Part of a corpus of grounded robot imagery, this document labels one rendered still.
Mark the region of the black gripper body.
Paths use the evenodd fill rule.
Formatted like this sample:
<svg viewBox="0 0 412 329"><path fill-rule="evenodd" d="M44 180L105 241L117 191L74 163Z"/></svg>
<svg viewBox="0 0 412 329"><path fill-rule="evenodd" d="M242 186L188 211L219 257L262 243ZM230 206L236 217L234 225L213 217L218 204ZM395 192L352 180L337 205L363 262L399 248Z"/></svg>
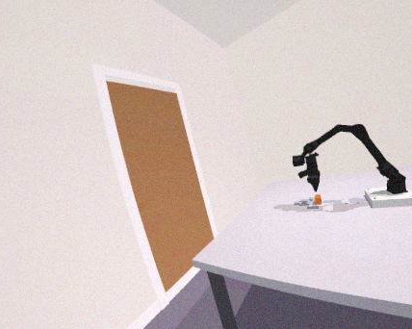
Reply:
<svg viewBox="0 0 412 329"><path fill-rule="evenodd" d="M318 165L317 164L308 165L307 169L309 169L309 173L310 173L310 175L307 177L307 182L319 182L320 176L317 174L321 174L321 173L318 171Z"/></svg>

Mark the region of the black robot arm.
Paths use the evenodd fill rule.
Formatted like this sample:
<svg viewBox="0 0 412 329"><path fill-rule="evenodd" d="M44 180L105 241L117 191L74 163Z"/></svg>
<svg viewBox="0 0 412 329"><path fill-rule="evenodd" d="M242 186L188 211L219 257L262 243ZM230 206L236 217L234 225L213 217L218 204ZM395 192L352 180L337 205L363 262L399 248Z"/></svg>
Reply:
<svg viewBox="0 0 412 329"><path fill-rule="evenodd" d="M400 174L398 169L395 168L391 163L387 162L385 157L380 153L378 148L375 146L373 141L370 139L365 126L363 126L362 124L336 125L329 132L324 133L324 135L322 135L319 139L312 140L309 143L305 144L303 146L303 153L301 153L301 155L293 156L293 165L301 166L305 164L305 161L306 161L306 165L316 165L317 164L316 156L319 156L319 154L317 154L317 152L315 152L315 154L311 154L311 153L313 153L316 150L316 148L321 145L321 143L326 142L328 139L330 139L334 135L337 135L339 132L351 132L360 141L362 141L362 143L364 143L365 147L372 154L373 158L377 161L378 163L377 168L380 172L380 175L383 175L389 179L387 180L387 185L386 185L388 192L391 192L392 194L408 192L408 190L406 190L406 187L405 187L406 177ZM311 154L311 155L305 156L308 154ZM304 158L305 158L305 161L304 161Z"/></svg>

